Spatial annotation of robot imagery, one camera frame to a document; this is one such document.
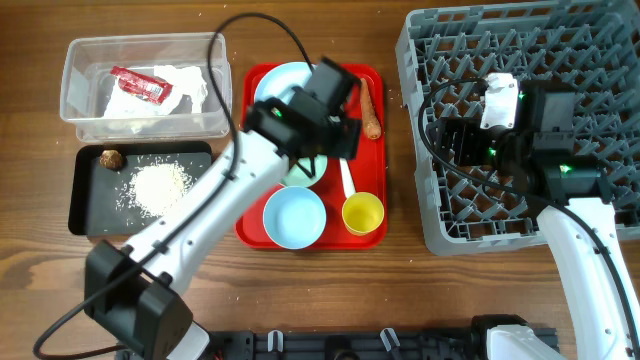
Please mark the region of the orange carrot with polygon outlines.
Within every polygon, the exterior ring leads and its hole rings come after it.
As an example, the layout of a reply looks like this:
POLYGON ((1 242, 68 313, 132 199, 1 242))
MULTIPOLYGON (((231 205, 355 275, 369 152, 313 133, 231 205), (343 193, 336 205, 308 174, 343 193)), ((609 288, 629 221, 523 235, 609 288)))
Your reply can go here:
POLYGON ((371 100, 368 83, 364 78, 360 79, 360 83, 360 107, 363 132, 368 139, 376 140, 381 137, 382 128, 371 100))

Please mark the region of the mint green bowl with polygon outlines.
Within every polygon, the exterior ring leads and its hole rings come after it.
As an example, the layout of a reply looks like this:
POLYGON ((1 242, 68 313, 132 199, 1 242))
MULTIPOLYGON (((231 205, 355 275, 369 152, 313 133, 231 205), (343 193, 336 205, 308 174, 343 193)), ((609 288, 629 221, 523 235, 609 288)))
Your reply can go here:
POLYGON ((308 188, 316 184, 324 176, 327 166, 328 159, 324 155, 317 155, 313 159, 299 159, 281 180, 281 184, 285 187, 308 188))

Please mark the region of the light blue bowl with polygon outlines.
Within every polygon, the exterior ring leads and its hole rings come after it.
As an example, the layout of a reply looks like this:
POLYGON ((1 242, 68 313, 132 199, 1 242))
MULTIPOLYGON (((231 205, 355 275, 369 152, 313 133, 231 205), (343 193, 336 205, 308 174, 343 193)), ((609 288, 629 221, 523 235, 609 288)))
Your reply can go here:
POLYGON ((326 223, 324 203, 304 187, 277 190, 268 198, 263 211, 266 234, 277 246, 288 250, 300 250, 316 243, 326 223))

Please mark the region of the yellow plastic cup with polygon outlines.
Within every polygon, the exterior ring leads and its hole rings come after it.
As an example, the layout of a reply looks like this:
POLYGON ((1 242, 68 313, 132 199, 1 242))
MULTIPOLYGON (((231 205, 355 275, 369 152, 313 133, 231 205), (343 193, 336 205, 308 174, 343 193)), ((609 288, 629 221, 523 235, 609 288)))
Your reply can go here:
POLYGON ((353 235, 364 236, 375 231, 384 221, 382 201, 368 192, 357 192, 346 199, 341 210, 346 229, 353 235))

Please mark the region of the white tissue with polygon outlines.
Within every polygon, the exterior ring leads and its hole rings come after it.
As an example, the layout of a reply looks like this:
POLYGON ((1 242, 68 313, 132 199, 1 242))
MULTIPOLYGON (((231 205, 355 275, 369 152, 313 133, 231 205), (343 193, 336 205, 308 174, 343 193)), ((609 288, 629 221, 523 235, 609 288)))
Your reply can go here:
POLYGON ((157 65, 148 76, 159 78, 173 86, 171 94, 161 105, 155 105, 125 93, 118 87, 117 78, 113 76, 115 84, 103 116, 105 118, 144 118, 202 112, 208 90, 199 67, 177 68, 173 65, 157 65))

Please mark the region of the red snack wrapper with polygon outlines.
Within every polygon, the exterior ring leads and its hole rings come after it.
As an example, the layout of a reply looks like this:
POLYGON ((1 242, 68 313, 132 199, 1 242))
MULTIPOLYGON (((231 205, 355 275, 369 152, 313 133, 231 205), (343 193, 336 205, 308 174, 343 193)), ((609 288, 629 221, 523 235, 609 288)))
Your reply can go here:
POLYGON ((116 83, 122 91, 155 105, 161 105, 173 90, 173 86, 164 80, 124 67, 114 66, 110 74, 117 78, 116 83))

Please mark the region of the white rice pile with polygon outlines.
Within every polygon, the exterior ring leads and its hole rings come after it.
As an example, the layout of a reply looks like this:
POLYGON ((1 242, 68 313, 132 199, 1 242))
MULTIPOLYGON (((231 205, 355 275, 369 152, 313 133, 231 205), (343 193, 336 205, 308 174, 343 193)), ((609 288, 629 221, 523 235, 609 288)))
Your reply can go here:
POLYGON ((136 210, 145 218, 164 216, 194 185, 178 163, 135 167, 130 180, 116 187, 116 210, 136 210))

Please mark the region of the brown food scrap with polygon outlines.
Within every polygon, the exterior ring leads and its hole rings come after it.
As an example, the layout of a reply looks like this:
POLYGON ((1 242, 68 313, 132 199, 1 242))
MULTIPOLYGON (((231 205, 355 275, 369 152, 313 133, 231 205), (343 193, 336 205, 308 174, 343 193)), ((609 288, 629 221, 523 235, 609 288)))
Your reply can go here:
POLYGON ((113 171, 120 170, 124 163, 124 157, 116 150, 104 150, 99 157, 99 164, 113 171))

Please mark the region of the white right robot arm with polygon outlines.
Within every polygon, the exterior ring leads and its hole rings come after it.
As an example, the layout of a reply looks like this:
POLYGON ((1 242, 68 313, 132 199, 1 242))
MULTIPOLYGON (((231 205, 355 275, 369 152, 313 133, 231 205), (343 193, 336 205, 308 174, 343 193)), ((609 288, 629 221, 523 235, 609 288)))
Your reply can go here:
POLYGON ((489 165, 525 199, 558 268, 579 355, 588 359, 639 356, 639 300, 616 233, 613 193, 593 155, 574 146, 574 89, 508 73, 475 79, 484 91, 481 118, 426 123, 431 90, 418 110, 420 139, 432 158, 461 175, 489 165))

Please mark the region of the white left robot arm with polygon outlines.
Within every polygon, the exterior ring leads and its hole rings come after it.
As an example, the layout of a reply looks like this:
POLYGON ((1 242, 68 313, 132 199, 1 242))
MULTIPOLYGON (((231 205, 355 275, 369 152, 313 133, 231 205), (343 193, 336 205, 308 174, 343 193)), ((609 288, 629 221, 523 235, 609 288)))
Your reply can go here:
POLYGON ((182 299, 201 263, 238 218, 289 172, 317 155, 353 158, 361 123, 344 105, 357 76, 324 58, 289 101, 248 108, 244 127, 162 218, 116 248, 86 258, 85 313, 143 359, 197 359, 208 333, 182 299))

